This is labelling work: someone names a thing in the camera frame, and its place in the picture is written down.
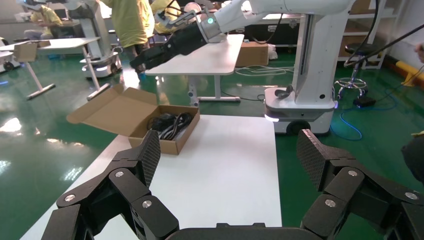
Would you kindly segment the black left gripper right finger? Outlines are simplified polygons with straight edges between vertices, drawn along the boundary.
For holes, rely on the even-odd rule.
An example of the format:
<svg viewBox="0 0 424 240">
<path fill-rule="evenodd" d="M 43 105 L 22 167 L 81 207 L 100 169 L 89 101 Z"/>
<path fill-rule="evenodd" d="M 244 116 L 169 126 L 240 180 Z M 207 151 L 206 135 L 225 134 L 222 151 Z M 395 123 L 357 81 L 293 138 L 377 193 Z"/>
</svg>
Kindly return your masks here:
<svg viewBox="0 0 424 240">
<path fill-rule="evenodd" d="M 368 221 L 386 240 L 424 237 L 424 197 L 362 165 L 348 151 L 322 144 L 302 129 L 296 156 L 319 197 L 305 213 L 301 228 L 333 240 L 349 215 Z"/>
</svg>

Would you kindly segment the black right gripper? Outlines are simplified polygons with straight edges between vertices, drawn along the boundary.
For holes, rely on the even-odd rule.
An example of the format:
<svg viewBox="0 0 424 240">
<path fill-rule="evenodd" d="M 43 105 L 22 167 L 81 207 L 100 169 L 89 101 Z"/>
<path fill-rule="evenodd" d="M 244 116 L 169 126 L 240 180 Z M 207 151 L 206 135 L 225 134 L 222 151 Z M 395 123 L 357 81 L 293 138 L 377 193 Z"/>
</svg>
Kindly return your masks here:
<svg viewBox="0 0 424 240">
<path fill-rule="evenodd" d="M 136 70 L 145 71 L 153 69 L 169 61 L 170 57 L 177 55 L 187 56 L 193 51 L 205 46 L 202 31 L 196 23 L 175 31 L 164 44 L 143 50 L 130 61 L 130 66 Z"/>
</svg>

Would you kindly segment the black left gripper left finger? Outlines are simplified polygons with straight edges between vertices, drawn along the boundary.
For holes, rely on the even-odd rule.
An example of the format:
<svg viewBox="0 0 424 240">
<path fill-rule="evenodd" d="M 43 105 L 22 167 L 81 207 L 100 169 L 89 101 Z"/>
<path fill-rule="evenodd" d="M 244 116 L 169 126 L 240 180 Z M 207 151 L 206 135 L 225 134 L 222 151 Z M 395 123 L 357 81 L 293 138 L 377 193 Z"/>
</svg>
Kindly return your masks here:
<svg viewBox="0 0 424 240">
<path fill-rule="evenodd" d="M 44 240 L 92 240 L 116 216 L 140 240 L 165 240 L 179 221 L 150 191 L 161 157 L 158 133 L 119 151 L 99 175 L 60 196 L 48 220 Z"/>
</svg>

